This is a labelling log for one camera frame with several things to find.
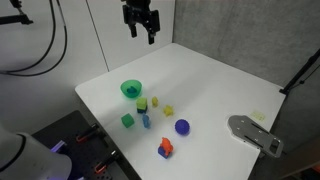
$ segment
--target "green cube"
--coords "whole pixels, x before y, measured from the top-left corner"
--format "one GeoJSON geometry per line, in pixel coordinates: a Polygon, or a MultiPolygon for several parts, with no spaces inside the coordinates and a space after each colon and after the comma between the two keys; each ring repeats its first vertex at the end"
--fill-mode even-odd
{"type": "Polygon", "coordinates": [[[146,110],[148,105],[147,98],[140,97],[137,99],[137,109],[146,110]]]}
{"type": "Polygon", "coordinates": [[[129,113],[124,115],[124,116],[122,116],[121,120],[122,120],[122,124],[126,128],[129,128],[130,126],[132,126],[134,124],[134,119],[129,113]]]}

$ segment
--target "black cable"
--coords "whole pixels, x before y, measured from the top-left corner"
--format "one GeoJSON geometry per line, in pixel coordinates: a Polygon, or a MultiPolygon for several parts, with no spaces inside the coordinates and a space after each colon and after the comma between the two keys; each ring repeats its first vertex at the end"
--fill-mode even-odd
{"type": "Polygon", "coordinates": [[[315,72],[319,69],[319,67],[320,67],[320,65],[318,65],[318,66],[309,74],[309,76],[307,76],[307,77],[303,80],[303,83],[304,83],[307,79],[309,79],[309,77],[310,77],[313,73],[315,73],[315,72]]]}
{"type": "Polygon", "coordinates": [[[101,44],[101,41],[100,41],[100,37],[99,37],[98,31],[97,31],[97,28],[96,28],[96,24],[95,24],[95,22],[94,22],[94,20],[93,20],[93,16],[92,16],[92,13],[91,13],[91,9],[90,9],[88,0],[86,0],[86,3],[87,3],[87,6],[88,6],[88,10],[89,10],[89,14],[90,14],[90,17],[91,17],[91,21],[92,21],[92,24],[93,24],[93,27],[94,27],[94,31],[96,32],[96,35],[97,35],[97,38],[98,38],[98,42],[99,42],[99,46],[100,46],[100,49],[101,49],[101,52],[102,52],[102,56],[103,56],[104,62],[106,63],[107,70],[108,70],[108,72],[109,72],[109,66],[108,66],[108,63],[107,63],[107,59],[106,59],[106,56],[105,56],[104,51],[103,51],[103,48],[102,48],[102,44],[101,44]]]}
{"type": "Polygon", "coordinates": [[[291,87],[289,91],[304,84],[306,80],[309,79],[312,76],[312,74],[314,74],[319,68],[320,68],[320,65],[318,65],[304,80],[299,81],[299,84],[296,84],[295,86],[291,87]]]}
{"type": "Polygon", "coordinates": [[[52,27],[53,27],[53,29],[52,29],[51,41],[50,41],[50,44],[49,44],[46,52],[42,55],[42,57],[37,62],[35,62],[35,63],[33,63],[33,64],[31,64],[31,65],[29,65],[27,67],[16,69],[16,70],[0,70],[0,72],[13,73],[13,72],[25,71],[25,70],[28,70],[28,69],[31,69],[31,68],[37,66],[38,64],[40,64],[47,57],[48,53],[51,50],[52,44],[53,44],[55,36],[56,36],[56,18],[55,18],[55,13],[54,13],[52,0],[49,0],[49,3],[50,3],[51,15],[52,15],[52,27]]]}
{"type": "Polygon", "coordinates": [[[22,152],[26,146],[26,141],[27,141],[26,136],[24,136],[22,134],[17,134],[17,135],[21,136],[21,138],[22,138],[21,146],[20,146],[17,154],[7,164],[5,164],[3,167],[0,168],[0,172],[3,172],[8,167],[10,167],[20,157],[20,155],[22,154],[22,152]]]}
{"type": "Polygon", "coordinates": [[[15,74],[15,73],[7,72],[7,73],[0,73],[0,74],[10,75],[10,76],[19,76],[19,77],[39,76],[39,75],[42,75],[42,74],[50,72],[51,70],[56,68],[61,63],[61,61],[63,60],[63,58],[64,58],[64,56],[66,54],[67,47],[68,47],[68,32],[67,32],[67,26],[66,26],[66,23],[65,23],[65,20],[64,20],[63,12],[62,12],[62,9],[61,9],[61,6],[60,6],[60,2],[59,2],[59,0],[56,0],[56,1],[58,3],[59,8],[60,8],[61,18],[62,18],[63,23],[64,23],[64,35],[65,35],[63,53],[62,53],[60,59],[58,60],[58,62],[55,65],[53,65],[51,68],[49,68],[49,69],[47,69],[45,71],[39,72],[39,73],[34,73],[34,74],[15,74]]]}

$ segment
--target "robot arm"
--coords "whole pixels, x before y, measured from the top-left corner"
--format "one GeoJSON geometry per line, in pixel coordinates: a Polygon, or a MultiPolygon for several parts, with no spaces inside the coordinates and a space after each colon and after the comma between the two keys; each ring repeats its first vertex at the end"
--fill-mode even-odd
{"type": "Polygon", "coordinates": [[[6,131],[0,124],[0,173],[18,153],[21,143],[21,137],[6,131]]]}
{"type": "Polygon", "coordinates": [[[136,23],[142,24],[148,31],[149,44],[154,43],[156,33],[160,31],[160,20],[158,10],[150,11],[151,0],[122,0],[124,22],[128,24],[131,36],[137,36],[136,23]]]}

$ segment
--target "white table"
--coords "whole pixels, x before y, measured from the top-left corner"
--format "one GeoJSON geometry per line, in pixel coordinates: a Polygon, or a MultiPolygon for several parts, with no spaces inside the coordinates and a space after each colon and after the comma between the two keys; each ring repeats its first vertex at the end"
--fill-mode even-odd
{"type": "Polygon", "coordinates": [[[262,112],[257,121],[270,130],[285,96],[280,87],[263,79],[170,44],[149,55],[76,87],[76,92],[108,132],[130,164],[146,180],[242,180],[247,179],[259,150],[231,135],[230,115],[262,112]],[[122,82],[137,79],[148,97],[151,129],[145,129],[136,113],[135,100],[124,97],[122,82]],[[152,108],[157,96],[159,107],[152,108]],[[162,108],[173,105],[166,118],[162,108]],[[131,113],[135,124],[126,129],[121,117],[131,113]],[[174,130],[178,119],[191,125],[188,136],[174,130]],[[157,153],[161,137],[174,146],[164,159],[157,153]]]}

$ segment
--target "small yellow cube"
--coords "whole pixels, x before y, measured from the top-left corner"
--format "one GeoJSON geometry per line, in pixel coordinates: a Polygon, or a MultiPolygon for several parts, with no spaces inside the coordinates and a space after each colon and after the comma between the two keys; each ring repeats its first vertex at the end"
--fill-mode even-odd
{"type": "Polygon", "coordinates": [[[254,110],[250,115],[251,117],[259,121],[263,121],[266,118],[266,116],[262,112],[256,110],[254,110]]]}
{"type": "Polygon", "coordinates": [[[155,97],[155,96],[152,98],[152,106],[153,107],[158,107],[158,98],[155,97]]]}
{"type": "Polygon", "coordinates": [[[163,113],[166,115],[166,117],[172,116],[173,115],[173,107],[166,105],[166,107],[163,109],[163,113]]]}

